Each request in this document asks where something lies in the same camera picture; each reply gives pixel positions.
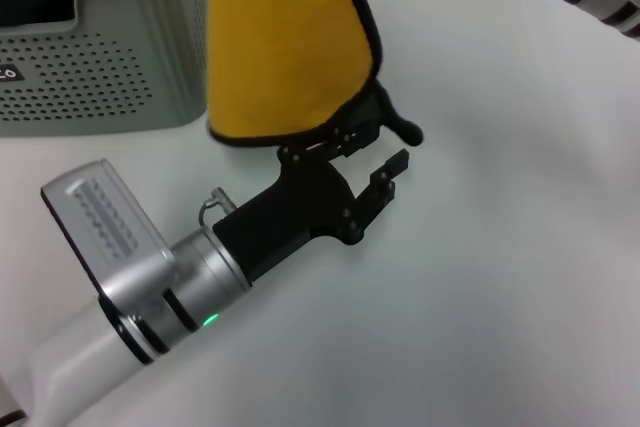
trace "gray storage basket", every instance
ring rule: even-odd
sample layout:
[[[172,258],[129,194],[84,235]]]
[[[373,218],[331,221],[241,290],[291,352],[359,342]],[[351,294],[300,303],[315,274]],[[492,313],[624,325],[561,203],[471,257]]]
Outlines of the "gray storage basket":
[[[75,0],[75,11],[0,29],[0,136],[160,129],[204,112],[207,0]]]

